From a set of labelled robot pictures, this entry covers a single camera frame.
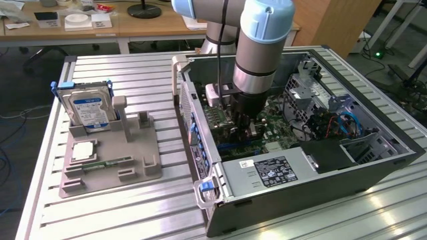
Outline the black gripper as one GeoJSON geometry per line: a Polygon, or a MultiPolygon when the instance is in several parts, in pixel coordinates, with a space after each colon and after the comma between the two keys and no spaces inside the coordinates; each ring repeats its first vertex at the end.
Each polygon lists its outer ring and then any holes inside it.
{"type": "Polygon", "coordinates": [[[233,119],[237,125],[250,125],[265,109],[268,93],[250,94],[245,92],[233,95],[233,119]]]}

